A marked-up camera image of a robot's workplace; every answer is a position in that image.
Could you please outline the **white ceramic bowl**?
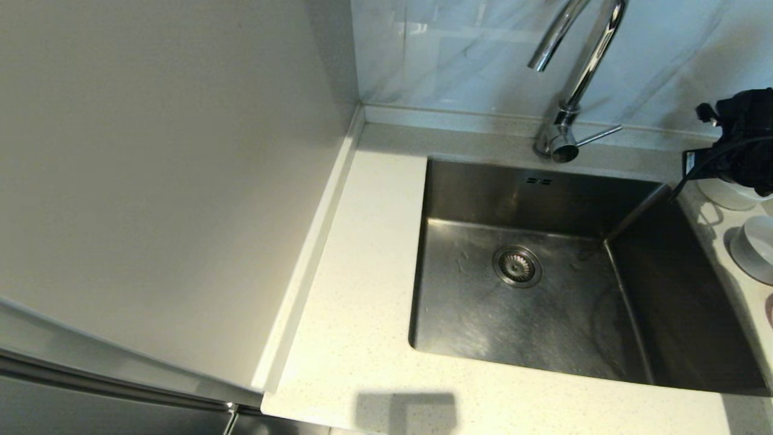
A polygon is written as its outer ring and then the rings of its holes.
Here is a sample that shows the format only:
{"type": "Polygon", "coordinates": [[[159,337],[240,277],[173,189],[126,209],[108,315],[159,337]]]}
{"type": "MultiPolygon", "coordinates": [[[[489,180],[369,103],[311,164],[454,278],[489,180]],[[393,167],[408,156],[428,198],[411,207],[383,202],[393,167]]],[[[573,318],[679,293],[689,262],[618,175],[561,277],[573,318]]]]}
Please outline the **white ceramic bowl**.
{"type": "Polygon", "coordinates": [[[717,178],[698,180],[698,189],[713,203],[729,210],[751,210],[773,198],[758,195],[754,189],[744,185],[731,184],[717,178]]]}

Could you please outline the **grey ceramic bowl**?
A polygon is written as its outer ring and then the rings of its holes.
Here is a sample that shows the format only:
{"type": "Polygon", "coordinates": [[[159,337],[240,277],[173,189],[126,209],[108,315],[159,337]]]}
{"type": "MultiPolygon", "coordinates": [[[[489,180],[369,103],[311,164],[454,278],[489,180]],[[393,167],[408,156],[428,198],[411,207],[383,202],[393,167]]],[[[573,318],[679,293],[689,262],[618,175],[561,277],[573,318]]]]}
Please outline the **grey ceramic bowl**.
{"type": "Polygon", "coordinates": [[[733,228],[728,249],[746,275],[773,286],[773,217],[754,216],[733,228]]]}

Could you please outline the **chrome gooseneck faucet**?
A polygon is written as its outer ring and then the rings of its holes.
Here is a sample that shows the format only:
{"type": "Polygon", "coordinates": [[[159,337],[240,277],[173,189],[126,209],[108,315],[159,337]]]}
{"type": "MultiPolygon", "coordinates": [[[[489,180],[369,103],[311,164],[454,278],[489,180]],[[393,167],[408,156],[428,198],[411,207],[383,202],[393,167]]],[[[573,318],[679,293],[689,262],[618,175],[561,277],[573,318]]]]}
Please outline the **chrome gooseneck faucet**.
{"type": "MultiPolygon", "coordinates": [[[[577,158],[580,147],[622,130],[622,126],[617,124],[583,140],[577,140],[573,133],[573,124],[582,111],[582,98],[590,88],[597,70],[620,30],[629,8],[629,1],[605,0],[608,6],[606,11],[601,13],[601,22],[597,25],[597,29],[589,36],[591,46],[587,54],[583,55],[575,66],[568,83],[568,91],[557,102],[555,117],[552,121],[543,123],[533,143],[533,151],[542,159],[560,164],[571,162],[577,158]]],[[[569,29],[590,2],[591,0],[566,0],[529,61],[529,67],[533,71],[542,72],[547,68],[569,29]]]]}

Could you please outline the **stainless steel sink basin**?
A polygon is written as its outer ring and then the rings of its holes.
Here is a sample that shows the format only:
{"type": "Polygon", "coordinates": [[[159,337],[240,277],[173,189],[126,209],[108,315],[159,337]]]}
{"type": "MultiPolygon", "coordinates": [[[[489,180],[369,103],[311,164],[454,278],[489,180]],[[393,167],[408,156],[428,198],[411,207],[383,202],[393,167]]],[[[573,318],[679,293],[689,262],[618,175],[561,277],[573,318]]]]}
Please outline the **stainless steel sink basin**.
{"type": "Polygon", "coordinates": [[[762,358],[668,185],[431,159],[408,341],[419,352],[773,397],[762,358]],[[500,281],[495,251],[543,264],[500,281]]]}

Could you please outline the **round metal drain strainer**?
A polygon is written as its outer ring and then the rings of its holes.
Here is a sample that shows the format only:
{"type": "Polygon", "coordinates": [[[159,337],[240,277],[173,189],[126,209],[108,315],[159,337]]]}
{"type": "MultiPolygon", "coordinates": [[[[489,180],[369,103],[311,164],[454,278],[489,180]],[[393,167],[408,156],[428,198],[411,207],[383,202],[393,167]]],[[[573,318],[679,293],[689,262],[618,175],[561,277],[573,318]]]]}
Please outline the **round metal drain strainer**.
{"type": "Polygon", "coordinates": [[[513,288],[531,288],[543,278],[541,259],[521,245],[506,245],[495,251],[492,267],[500,281],[513,288]]]}

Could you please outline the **grey tall cabinet side panel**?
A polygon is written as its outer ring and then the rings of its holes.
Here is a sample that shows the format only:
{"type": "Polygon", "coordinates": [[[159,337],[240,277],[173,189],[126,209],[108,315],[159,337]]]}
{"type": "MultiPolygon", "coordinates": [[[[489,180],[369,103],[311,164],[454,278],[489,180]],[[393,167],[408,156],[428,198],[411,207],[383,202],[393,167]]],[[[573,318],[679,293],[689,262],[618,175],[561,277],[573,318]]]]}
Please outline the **grey tall cabinet side panel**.
{"type": "Polygon", "coordinates": [[[275,389],[353,42],[350,0],[0,0],[0,300],[275,389]]]}

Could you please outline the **chrome door trim strip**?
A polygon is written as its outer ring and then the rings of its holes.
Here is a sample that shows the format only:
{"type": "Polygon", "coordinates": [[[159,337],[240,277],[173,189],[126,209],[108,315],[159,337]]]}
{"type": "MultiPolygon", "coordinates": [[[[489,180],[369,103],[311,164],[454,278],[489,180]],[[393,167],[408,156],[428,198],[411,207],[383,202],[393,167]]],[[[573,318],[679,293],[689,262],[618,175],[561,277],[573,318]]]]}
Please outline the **chrome door trim strip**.
{"type": "Polygon", "coordinates": [[[135,382],[95,375],[83,370],[70,369],[21,353],[0,349],[0,376],[35,382],[49,387],[64,388],[78,393],[107,396],[168,405],[168,407],[193,408],[207,412],[235,413],[232,402],[201,398],[186,393],[149,387],[135,382]]]}

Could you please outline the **grey appliance door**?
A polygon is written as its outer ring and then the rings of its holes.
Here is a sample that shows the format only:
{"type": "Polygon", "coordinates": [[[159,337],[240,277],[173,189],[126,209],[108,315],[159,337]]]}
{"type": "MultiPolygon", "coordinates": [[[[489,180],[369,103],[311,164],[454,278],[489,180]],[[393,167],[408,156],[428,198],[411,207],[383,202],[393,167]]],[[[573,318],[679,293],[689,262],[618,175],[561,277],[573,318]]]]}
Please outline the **grey appliance door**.
{"type": "MultiPolygon", "coordinates": [[[[0,349],[125,382],[240,405],[232,435],[330,435],[268,416],[263,396],[92,338],[0,299],[0,349]]],[[[0,376],[0,435],[223,435],[229,413],[116,399],[0,376]]]]}

